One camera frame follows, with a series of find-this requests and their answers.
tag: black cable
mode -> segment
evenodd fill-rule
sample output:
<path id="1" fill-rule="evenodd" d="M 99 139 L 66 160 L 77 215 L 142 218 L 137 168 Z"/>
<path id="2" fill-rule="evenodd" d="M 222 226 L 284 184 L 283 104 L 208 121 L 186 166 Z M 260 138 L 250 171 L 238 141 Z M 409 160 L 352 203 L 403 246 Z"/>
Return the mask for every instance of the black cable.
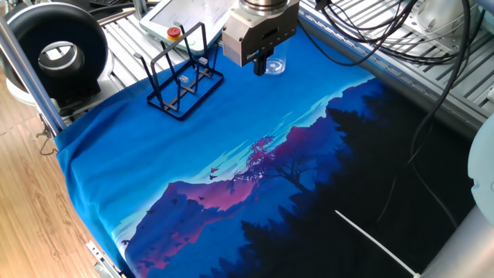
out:
<path id="1" fill-rule="evenodd" d="M 475 27 L 475 30 L 472 34 L 472 36 L 470 37 L 470 41 L 469 41 L 469 49 L 467 51 L 467 55 L 466 55 L 466 59 L 465 59 L 465 65 L 463 66 L 463 69 L 458 73 L 458 76 L 456 78 L 459 78 L 463 72 L 465 71 L 467 65 L 469 64 L 469 60 L 470 60 L 470 46 L 473 42 L 473 40 L 477 37 L 477 35 L 479 34 L 479 30 L 480 30 L 480 26 L 482 25 L 482 21 L 484 20 L 484 16 L 486 15 L 486 11 L 485 9 L 482 10 L 482 12 L 480 13 L 479 15 L 479 20 L 477 21 L 477 25 Z"/>
<path id="2" fill-rule="evenodd" d="M 146 3 L 146 6 L 148 8 L 150 8 L 150 7 L 154 7 L 156 4 L 157 4 L 157 2 L 150 2 L 150 3 Z M 135 7 L 135 5 L 133 3 L 111 5 L 111 6 L 102 7 L 102 8 L 95 8 L 94 10 L 89 11 L 89 13 L 91 15 L 94 15 L 94 14 L 97 14 L 98 12 L 107 12 L 107 11 L 111 11 L 111 10 L 119 9 L 119 8 L 133 8 L 133 7 Z"/>
<path id="3" fill-rule="evenodd" d="M 347 18 L 348 22 L 349 23 L 346 23 L 344 20 L 342 20 L 342 18 L 334 11 L 332 10 L 331 7 L 329 7 L 330 11 L 343 23 L 345 23 L 347 26 L 351 27 L 351 28 L 354 28 L 357 30 L 357 33 L 358 35 L 362 38 L 362 40 L 366 40 L 364 38 L 364 36 L 360 33 L 359 27 L 357 27 L 351 20 L 350 16 L 337 4 L 334 4 L 332 3 L 331 5 L 334 5 L 335 7 L 337 7 L 344 15 L 345 17 Z M 397 7 L 397 10 L 400 9 L 400 5 L 401 5 L 401 1 L 400 3 L 398 4 L 398 7 Z M 484 18 L 484 14 L 486 13 L 485 10 L 482 10 L 482 13 L 481 15 L 479 16 L 479 21 L 477 22 L 477 26 L 475 27 L 475 31 L 473 32 L 472 36 L 470 37 L 470 44 L 473 42 L 473 40 L 475 39 L 475 37 L 477 36 L 479 30 L 480 30 L 480 27 L 482 25 L 482 20 Z M 452 61 L 456 56 L 457 56 L 457 53 L 455 54 L 446 54 L 445 56 L 442 56 L 442 57 L 422 57 L 422 56 L 413 56 L 413 55 L 409 55 L 409 54 L 406 54 L 406 53 L 400 53 L 396 50 L 393 50 L 393 49 L 389 49 L 387 48 L 386 46 L 382 46 L 380 48 L 380 50 L 386 54 L 388 54 L 389 56 L 393 56 L 394 58 L 398 58 L 398 59 L 402 59 L 404 61 L 407 61 L 407 62 L 410 62 L 410 63 L 416 63 L 416 64 L 421 64 L 421 65 L 428 65 L 428 66 L 435 66 L 435 65 L 441 65 L 441 64 L 444 64 L 444 63 L 447 63 L 449 61 Z"/>
<path id="4" fill-rule="evenodd" d="M 321 12 L 323 13 L 323 15 L 326 17 L 327 21 L 339 32 L 341 33 L 342 35 L 346 36 L 348 39 L 351 39 L 352 41 L 355 41 L 355 42 L 363 42 L 363 43 L 376 43 L 376 42 L 380 42 L 382 39 L 386 39 L 389 35 L 391 35 L 392 33 L 394 33 L 396 30 L 398 30 L 404 23 L 404 21 L 407 19 L 408 15 L 410 15 L 411 13 L 411 10 L 414 6 L 414 4 L 417 2 L 417 0 L 411 0 L 406 6 L 405 8 L 403 9 L 402 12 L 399 12 L 400 9 L 399 7 L 397 8 L 397 13 L 396 13 L 396 17 L 397 17 L 397 20 L 394 20 L 389 26 L 392 26 L 391 29 L 389 30 L 389 33 L 387 33 L 387 31 L 385 33 L 383 33 L 382 37 L 379 37 L 379 38 L 376 38 L 376 39 L 358 39 L 358 38 L 355 38 L 354 36 L 348 34 L 346 31 L 343 31 L 339 26 L 338 24 L 335 23 L 335 21 L 333 21 L 331 19 L 331 17 L 327 14 L 326 10 L 323 8 L 321 10 Z"/>
<path id="5" fill-rule="evenodd" d="M 45 143 L 43 143 L 43 146 L 41 146 L 41 149 L 39 150 L 39 154 L 47 156 L 47 155 L 52 155 L 52 154 L 55 154 L 55 153 L 58 153 L 59 152 L 57 149 L 52 149 L 52 151 L 50 151 L 49 153 L 44 153 L 43 152 L 43 150 L 46 147 L 46 143 L 48 143 L 48 141 L 50 139 L 52 139 L 52 138 L 51 137 L 46 138 Z"/>
<path id="6" fill-rule="evenodd" d="M 401 0 L 399 3 L 398 3 L 398 7 L 397 7 L 397 14 L 400 10 L 400 7 L 401 7 L 401 3 L 402 3 L 403 0 Z M 346 25 L 348 25 L 349 27 L 351 28 L 354 28 L 357 30 L 357 33 L 358 35 L 360 36 L 360 40 L 362 40 L 362 42 L 366 42 L 366 43 L 369 43 L 369 44 L 373 44 L 371 40 L 369 39 L 365 39 L 364 36 L 360 33 L 360 30 L 359 30 L 359 27 L 357 27 L 351 20 L 350 16 L 339 6 L 339 5 L 336 5 L 336 4 L 331 4 L 331 5 L 334 5 L 335 7 L 337 7 L 340 11 L 342 11 L 342 13 L 347 17 L 347 20 L 349 23 L 346 23 L 344 20 L 342 20 L 341 17 L 339 17 L 339 15 L 330 7 L 328 6 L 328 9 L 341 21 L 341 22 L 344 22 Z M 404 17 L 404 20 L 406 20 L 406 18 L 408 17 L 408 14 L 409 13 L 406 13 L 406 16 Z M 380 50 L 387 53 L 388 55 L 390 56 L 393 56 L 395 58 L 399 58 L 399 59 L 402 59 L 402 60 L 405 60 L 407 62 L 410 62 L 410 63 L 418 63 L 418 64 L 422 64 L 422 65 L 440 65 L 440 64 L 443 64 L 443 63 L 446 63 L 450 60 L 452 60 L 456 54 L 453 54 L 453 55 L 449 55 L 447 54 L 446 56 L 443 56 L 443 57 L 420 57 L 420 56 L 413 56 L 413 55 L 408 55 L 406 53 L 400 53 L 396 50 L 393 50 L 393 49 L 389 49 L 387 48 L 386 46 L 381 46 L 380 47 Z"/>
<path id="7" fill-rule="evenodd" d="M 337 7 L 348 19 L 350 18 L 347 13 L 337 4 L 334 4 L 334 3 L 331 3 L 331 5 L 334 5 L 335 7 Z M 348 23 L 346 23 L 344 20 L 341 19 L 341 17 L 337 14 L 337 13 L 334 13 L 334 15 L 340 20 L 342 21 L 343 23 L 345 23 L 345 25 L 348 25 Z M 393 21 L 397 20 L 397 17 L 393 17 L 391 19 L 388 19 L 384 22 L 382 22 L 380 25 L 376 25 L 376 26 L 373 26 L 373 27 L 354 27 L 355 29 L 358 29 L 360 31 L 370 31 L 370 30 L 377 30 L 379 28 L 382 28 L 382 27 L 385 27 L 386 25 L 389 25 L 390 23 L 392 23 Z"/>
<path id="8" fill-rule="evenodd" d="M 418 176 L 420 182 L 424 185 L 424 187 L 431 193 L 432 197 L 438 202 L 438 204 L 442 207 L 442 209 L 446 212 L 448 217 L 450 218 L 453 226 L 455 228 L 458 227 L 457 222 L 455 221 L 455 218 L 453 217 L 452 213 L 446 208 L 446 206 L 442 203 L 442 201 L 434 194 L 434 192 L 429 188 L 425 180 L 422 178 L 420 173 L 418 172 L 416 161 L 415 161 L 415 155 L 418 153 L 420 150 L 415 150 L 415 146 L 417 144 L 417 139 L 421 131 L 423 130 L 424 126 L 430 121 L 433 120 L 435 117 L 436 112 L 439 110 L 441 107 L 442 103 L 446 100 L 446 97 L 449 94 L 449 91 L 453 87 L 453 84 L 456 81 L 456 78 L 458 77 L 458 73 L 462 67 L 462 62 L 463 62 L 463 57 L 465 56 L 465 52 L 467 50 L 468 44 L 470 42 L 469 38 L 469 33 L 470 33 L 470 4 L 468 0 L 462 0 L 462 7 L 463 7 L 463 37 L 462 41 L 460 43 L 460 48 L 458 51 L 458 58 L 455 62 L 453 72 L 451 76 L 449 77 L 448 83 L 446 84 L 446 88 L 444 89 L 442 95 L 439 97 L 439 99 L 436 101 L 434 107 L 432 110 L 425 116 L 425 118 L 422 120 L 422 122 L 418 125 L 417 130 L 414 133 L 414 136 L 411 140 L 411 148 L 410 148 L 410 154 L 412 158 L 412 167 L 414 170 L 414 173 Z"/>
<path id="9" fill-rule="evenodd" d="M 379 50 L 379 48 L 382 46 L 382 44 L 384 43 L 384 41 L 386 40 L 386 38 L 391 35 L 393 32 L 388 32 L 388 30 L 391 28 L 391 30 L 397 25 L 397 24 L 400 24 L 400 22 L 393 22 L 391 23 L 387 28 L 386 30 L 384 31 L 384 34 L 382 35 L 382 40 L 372 49 L 372 51 L 370 51 L 364 58 L 360 59 L 359 61 L 357 62 L 353 62 L 353 63 L 342 63 L 336 59 L 334 59 L 333 57 L 331 57 L 329 54 L 327 54 L 322 48 L 320 48 L 319 45 L 317 45 L 317 43 L 312 39 L 312 37 L 309 35 L 309 33 L 305 30 L 305 28 L 303 27 L 302 23 L 300 22 L 300 20 L 297 19 L 297 22 L 299 23 L 300 25 L 300 28 L 303 30 L 303 32 L 306 34 L 306 36 L 309 38 L 309 40 L 312 42 L 312 44 L 314 44 L 314 46 L 316 48 L 318 48 L 319 51 L 321 51 L 321 53 L 323 55 L 325 55 L 328 59 L 330 59 L 331 61 L 333 61 L 334 63 L 340 65 L 340 66 L 357 66 L 357 65 L 360 65 L 361 63 L 367 61 L 374 53 L 376 53 L 376 51 Z"/>
<path id="10" fill-rule="evenodd" d="M 330 24 L 338 31 L 340 32 L 341 34 L 343 34 L 344 36 L 346 36 L 348 39 L 351 39 L 355 42 L 364 42 L 364 43 L 372 43 L 372 42 L 379 42 L 378 46 L 381 46 L 382 43 L 384 42 L 384 40 L 392 33 L 394 32 L 395 28 L 398 26 L 401 27 L 401 25 L 403 24 L 403 22 L 406 20 L 406 18 L 408 17 L 409 13 L 411 12 L 411 7 L 416 3 L 416 1 L 411 1 L 405 8 L 404 8 L 404 11 L 398 15 L 398 11 L 399 11 L 399 6 L 398 6 L 398 9 L 397 9 L 397 14 L 395 16 L 396 19 L 400 19 L 399 21 L 393 21 L 388 27 L 387 27 L 387 30 L 383 33 L 383 35 L 379 38 L 376 38 L 376 39 L 365 39 L 362 34 L 360 33 L 360 30 L 351 22 L 351 19 L 350 17 L 346 14 L 346 12 L 344 12 L 344 10 L 340 7 L 338 7 L 342 13 L 349 19 L 349 22 L 350 22 L 350 25 L 348 23 L 346 23 L 344 20 L 342 20 L 341 17 L 339 17 L 339 15 L 330 7 L 331 3 L 328 5 L 328 9 L 341 21 L 341 22 L 344 22 L 347 26 L 351 27 L 351 28 L 354 28 L 356 31 L 356 33 L 359 34 L 360 38 L 355 38 L 354 36 L 348 34 L 347 32 L 343 31 L 332 19 L 331 17 L 329 17 L 329 15 L 326 13 L 326 11 L 324 10 L 324 8 L 322 9 L 322 13 L 325 15 L 325 17 L 327 18 L 328 22 L 330 22 Z M 453 66 L 453 71 L 452 71 L 452 74 L 448 80 L 448 83 L 446 84 L 446 87 L 442 93 L 442 95 L 439 97 L 439 99 L 437 100 L 436 104 L 433 106 L 432 110 L 429 111 L 429 113 L 425 116 L 425 118 L 422 120 L 422 122 L 418 125 L 418 128 L 417 130 L 415 131 L 414 133 L 414 136 L 412 138 L 412 143 L 411 143 L 411 158 L 410 160 L 405 164 L 405 167 L 406 165 L 408 164 L 412 164 L 412 167 L 413 167 L 413 170 L 414 170 L 414 173 L 418 176 L 418 179 L 419 181 L 424 185 L 424 187 L 428 190 L 428 192 L 432 195 L 432 197 L 437 201 L 437 203 L 442 207 L 442 209 L 445 211 L 445 213 L 448 215 L 448 217 L 450 218 L 452 224 L 454 227 L 457 227 L 457 223 L 454 219 L 454 217 L 452 216 L 452 214 L 450 213 L 450 211 L 448 210 L 448 208 L 443 204 L 443 202 L 435 195 L 435 193 L 429 188 L 429 186 L 427 185 L 427 183 L 425 182 L 425 180 L 423 179 L 423 177 L 420 175 L 420 173 L 418 172 L 418 169 L 417 169 L 417 165 L 416 165 L 416 156 L 418 154 L 418 152 L 422 149 L 424 143 L 426 142 L 426 140 L 428 139 L 428 135 L 431 133 L 431 130 L 429 129 L 429 132 L 426 136 L 426 138 L 422 141 L 422 143 L 420 144 L 419 148 L 417 150 L 415 150 L 415 145 L 417 143 L 417 139 L 418 139 L 418 135 L 421 133 L 421 130 L 424 128 L 424 126 L 427 124 L 427 123 L 431 123 L 431 126 L 432 126 L 432 121 L 434 120 L 434 116 L 435 116 L 435 113 L 438 111 L 438 109 L 441 107 L 442 103 L 445 101 L 445 98 L 448 96 L 449 94 L 449 91 L 451 90 L 451 88 L 453 87 L 456 79 L 459 77 L 459 75 L 461 75 L 463 73 L 463 71 L 465 70 L 466 66 L 468 65 L 468 61 L 469 61 L 469 53 L 470 53 L 470 47 L 471 47 L 471 43 L 473 42 L 473 40 L 475 39 L 479 29 L 480 29 L 480 25 L 482 23 L 482 20 L 483 20 L 483 16 L 485 14 L 485 11 L 482 11 L 482 15 L 481 15 L 481 18 L 479 20 L 479 22 L 477 23 L 477 26 L 475 28 L 475 32 L 473 34 L 473 36 L 470 36 L 469 33 L 470 33 L 470 5 L 468 3 L 467 0 L 462 0 L 462 7 L 463 7 L 463 13 L 464 13 L 464 24 L 463 24 L 463 37 L 462 37 L 462 41 L 461 41 L 461 44 L 460 44 L 460 47 L 459 47 L 459 51 L 458 53 L 456 54 L 453 54 L 453 55 L 446 55 L 446 56 L 443 56 L 443 57 L 420 57 L 420 56 L 410 56 L 410 55 L 407 55 L 405 53 L 398 53 L 392 49 L 388 49 L 388 48 L 385 48 L 383 47 L 383 52 L 391 55 L 391 56 L 396 56 L 396 57 L 399 57 L 401 59 L 407 59 L 409 60 L 410 62 L 416 62 L 416 63 L 443 63 L 444 61 L 449 61 L 449 60 L 452 60 L 454 58 L 457 58 L 456 61 L 455 61 L 455 65 Z M 327 58 L 329 58 L 330 60 L 334 61 L 335 63 L 338 63 L 342 66 L 349 66 L 349 65 L 353 65 L 353 64 L 358 64 L 358 63 L 353 63 L 353 64 L 346 64 L 346 63 L 339 63 L 338 61 L 336 61 L 335 59 L 333 59 L 332 57 L 330 57 L 326 52 L 324 52 L 316 43 L 315 41 L 312 39 L 312 37 L 309 36 L 308 32 L 303 28 L 302 24 L 299 22 L 302 30 L 304 31 L 304 33 L 307 35 L 307 37 L 310 39 L 310 41 L 314 44 L 314 46 L 316 48 L 318 48 L 319 51 L 321 51 L 322 54 L 324 54 Z M 375 53 L 375 51 L 377 51 L 377 48 L 379 47 L 376 47 L 373 49 L 373 51 L 370 53 L 371 55 L 373 53 Z M 463 63 L 463 59 L 465 58 L 465 52 L 467 52 L 467 56 L 466 56 L 466 63 L 465 63 L 465 67 L 461 70 L 462 68 L 462 63 Z M 394 184 L 396 182 L 396 178 L 397 178 L 397 175 L 395 175 L 394 177 L 394 180 L 393 180 L 393 184 L 391 186 L 391 191 L 390 191 L 390 195 L 388 197 L 388 200 L 387 200 L 387 203 L 384 207 L 384 210 L 383 212 L 381 213 L 381 215 L 379 216 L 378 220 L 381 219 L 382 215 L 385 213 L 386 211 L 386 208 L 389 204 L 389 201 L 390 201 L 390 198 L 391 198 L 391 195 L 392 195 L 392 192 L 393 192 L 393 189 L 394 189 Z"/>
<path id="11" fill-rule="evenodd" d="M 429 127 L 429 132 L 427 133 L 427 135 L 425 135 L 426 139 L 431 135 L 433 126 L 434 126 L 434 121 L 431 122 L 431 126 Z M 384 205 L 384 208 L 381 211 L 381 214 L 377 218 L 376 223 L 378 223 L 382 219 L 382 217 L 384 216 L 384 213 L 387 210 L 387 207 L 389 206 L 389 203 L 391 201 L 391 196 L 393 195 L 393 192 L 394 192 L 394 185 L 396 183 L 398 175 L 401 173 L 401 171 L 403 171 L 414 160 L 415 156 L 417 156 L 417 154 L 418 154 L 418 151 L 420 151 L 422 149 L 422 147 L 424 147 L 424 145 L 425 145 L 425 141 L 423 141 L 422 144 L 420 145 L 420 147 L 418 147 L 414 156 L 412 156 L 410 159 L 408 159 L 407 163 L 403 164 L 403 166 L 401 166 L 401 168 L 396 172 L 396 174 L 394 174 L 393 182 L 391 183 L 391 189 L 389 191 L 389 195 L 387 197 L 386 204 Z"/>

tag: dark blue fabric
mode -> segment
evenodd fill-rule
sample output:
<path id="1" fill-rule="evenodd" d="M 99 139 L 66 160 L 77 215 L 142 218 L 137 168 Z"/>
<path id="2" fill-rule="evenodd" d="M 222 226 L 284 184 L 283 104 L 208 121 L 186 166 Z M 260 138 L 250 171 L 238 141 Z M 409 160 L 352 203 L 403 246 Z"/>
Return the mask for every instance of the dark blue fabric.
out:
<path id="1" fill-rule="evenodd" d="M 301 32 L 289 42 L 280 76 L 257 77 L 252 65 L 240 68 L 221 51 L 217 70 L 225 82 L 184 122 L 149 106 L 151 85 L 142 80 L 56 137 L 72 203 L 113 260 L 119 252 L 111 232 L 161 194 L 171 176 L 196 175 L 221 153 L 270 132 L 288 113 L 296 119 L 322 97 L 371 78 L 327 61 Z"/>
<path id="2" fill-rule="evenodd" d="M 185 121 L 148 105 L 144 80 L 56 138 L 72 203 L 120 268 L 180 278 L 408 275 L 335 209 L 412 268 L 427 265 L 452 229 L 414 175 L 399 177 L 375 222 L 420 110 L 361 68 L 331 63 L 300 33 L 280 76 L 255 76 L 223 55 L 217 69 L 224 83 Z M 469 184 L 468 143 L 436 130 L 429 152 L 441 162 L 418 160 L 453 173 L 425 178 L 446 185 L 438 193 L 462 217 L 469 187 L 448 185 Z"/>

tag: clear cup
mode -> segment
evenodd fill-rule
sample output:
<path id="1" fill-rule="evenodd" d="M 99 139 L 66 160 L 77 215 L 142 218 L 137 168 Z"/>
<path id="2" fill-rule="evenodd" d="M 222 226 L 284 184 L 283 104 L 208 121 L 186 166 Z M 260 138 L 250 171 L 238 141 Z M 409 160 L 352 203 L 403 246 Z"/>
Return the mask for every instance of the clear cup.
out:
<path id="1" fill-rule="evenodd" d="M 278 75 L 285 71 L 289 39 L 280 43 L 266 60 L 266 74 Z"/>

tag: black wire rack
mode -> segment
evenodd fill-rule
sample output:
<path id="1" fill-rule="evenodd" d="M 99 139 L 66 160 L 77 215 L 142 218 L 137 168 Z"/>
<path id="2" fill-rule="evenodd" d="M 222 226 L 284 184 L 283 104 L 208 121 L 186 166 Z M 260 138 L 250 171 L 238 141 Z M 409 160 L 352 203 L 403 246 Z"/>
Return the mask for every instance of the black wire rack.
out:
<path id="1" fill-rule="evenodd" d="M 147 103 L 149 103 L 152 107 L 155 107 L 169 114 L 177 120 L 183 120 L 221 84 L 224 76 L 222 73 L 215 69 L 219 46 L 215 47 L 212 67 L 210 66 L 204 23 L 199 22 L 187 32 L 185 32 L 184 26 L 182 24 L 175 23 L 175 25 L 180 28 L 183 35 L 169 46 L 166 46 L 164 42 L 161 41 L 161 46 L 163 47 L 164 51 L 151 60 L 150 66 L 152 74 L 150 73 L 146 62 L 144 61 L 144 57 L 139 53 L 135 53 L 134 56 L 140 59 L 140 61 L 142 62 L 144 69 L 146 70 L 147 78 L 149 79 L 149 82 L 151 82 L 151 86 L 153 87 L 153 92 L 149 96 L 147 96 Z M 187 37 L 199 28 L 201 28 L 202 32 L 204 52 L 201 56 L 194 57 L 191 53 Z M 182 41 L 185 43 L 190 59 L 186 63 L 181 64 L 179 69 L 175 69 L 173 64 L 171 63 L 168 53 Z M 162 84 L 160 84 L 155 65 L 156 62 L 163 57 L 166 57 L 168 61 L 171 76 Z M 189 74 L 189 76 L 192 73 L 194 75 L 194 79 L 190 80 L 190 78 L 185 75 L 186 72 L 187 74 Z M 211 82 L 208 82 L 208 84 L 206 85 L 204 80 L 210 80 Z M 201 81 L 203 81 L 202 84 L 204 84 L 204 86 L 200 87 L 199 83 Z M 174 96 L 172 100 L 166 101 L 164 100 L 163 92 L 165 90 L 168 92 L 168 89 L 173 82 L 177 85 L 176 96 Z M 192 98 L 189 98 L 187 105 L 181 106 L 181 100 L 186 97 L 187 94 L 193 94 L 189 96 Z"/>

